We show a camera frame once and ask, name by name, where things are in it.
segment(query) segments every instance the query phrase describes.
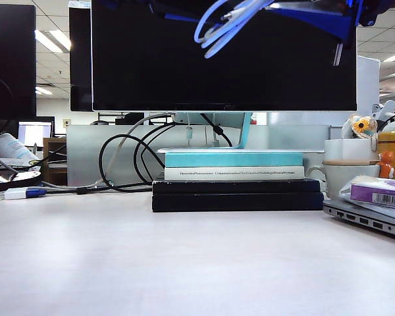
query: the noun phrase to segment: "gray laptop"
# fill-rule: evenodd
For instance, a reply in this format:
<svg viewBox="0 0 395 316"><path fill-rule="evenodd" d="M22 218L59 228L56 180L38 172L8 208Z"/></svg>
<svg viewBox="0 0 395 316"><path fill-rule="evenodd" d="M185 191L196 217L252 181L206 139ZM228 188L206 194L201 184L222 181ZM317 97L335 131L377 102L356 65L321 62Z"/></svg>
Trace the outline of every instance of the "gray laptop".
<svg viewBox="0 0 395 316"><path fill-rule="evenodd" d="M328 215L395 235L395 210L393 209L382 214L336 199L324 201L323 211Z"/></svg>

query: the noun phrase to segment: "wooden shelf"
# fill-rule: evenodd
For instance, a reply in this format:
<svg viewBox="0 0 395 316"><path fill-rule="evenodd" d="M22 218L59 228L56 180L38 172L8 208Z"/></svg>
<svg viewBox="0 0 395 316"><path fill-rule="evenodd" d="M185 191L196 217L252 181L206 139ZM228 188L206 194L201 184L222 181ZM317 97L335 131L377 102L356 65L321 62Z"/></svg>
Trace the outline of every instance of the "wooden shelf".
<svg viewBox="0 0 395 316"><path fill-rule="evenodd" d="M66 138L44 138L44 157L47 157L51 152L59 149L61 146L66 144ZM66 149L62 150L61 153L66 154ZM67 166L55 167L50 166L53 164L53 160L61 160L59 158L52 158L51 161L45 161L43 165L43 176L44 180L52 184L67 185Z"/></svg>

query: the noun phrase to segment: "orange toy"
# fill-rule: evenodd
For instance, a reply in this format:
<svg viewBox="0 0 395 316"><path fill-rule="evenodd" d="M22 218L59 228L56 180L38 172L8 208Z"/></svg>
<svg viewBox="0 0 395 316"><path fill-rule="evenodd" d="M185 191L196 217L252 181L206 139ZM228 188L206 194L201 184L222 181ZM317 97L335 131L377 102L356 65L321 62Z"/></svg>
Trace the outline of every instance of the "orange toy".
<svg viewBox="0 0 395 316"><path fill-rule="evenodd" d="M379 154L381 161L377 163L377 165L381 166L381 172L379 173L379 178L394 178L394 167L391 163L394 161L394 152L393 151L384 151Z"/></svg>

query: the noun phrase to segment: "desk surface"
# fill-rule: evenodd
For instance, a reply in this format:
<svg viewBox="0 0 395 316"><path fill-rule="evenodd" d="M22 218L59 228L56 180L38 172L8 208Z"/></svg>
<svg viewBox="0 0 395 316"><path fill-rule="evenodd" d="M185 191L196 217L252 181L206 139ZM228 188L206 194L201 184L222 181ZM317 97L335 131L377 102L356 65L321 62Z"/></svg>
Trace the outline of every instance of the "desk surface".
<svg viewBox="0 0 395 316"><path fill-rule="evenodd" d="M0 201L0 316L395 315L395 239L320 211Z"/></svg>

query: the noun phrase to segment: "white mug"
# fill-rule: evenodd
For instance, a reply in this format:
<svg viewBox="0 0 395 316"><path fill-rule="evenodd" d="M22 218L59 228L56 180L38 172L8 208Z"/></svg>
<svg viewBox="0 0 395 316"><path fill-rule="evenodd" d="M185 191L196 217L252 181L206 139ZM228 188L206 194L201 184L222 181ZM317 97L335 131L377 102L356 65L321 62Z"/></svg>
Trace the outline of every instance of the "white mug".
<svg viewBox="0 0 395 316"><path fill-rule="evenodd" d="M380 166L342 166L342 165L324 165L312 166L307 170L310 175L314 170L318 170L325 175L327 180L327 195L334 199L339 197L339 192L342 187L356 176L373 176L378 177Z"/></svg>

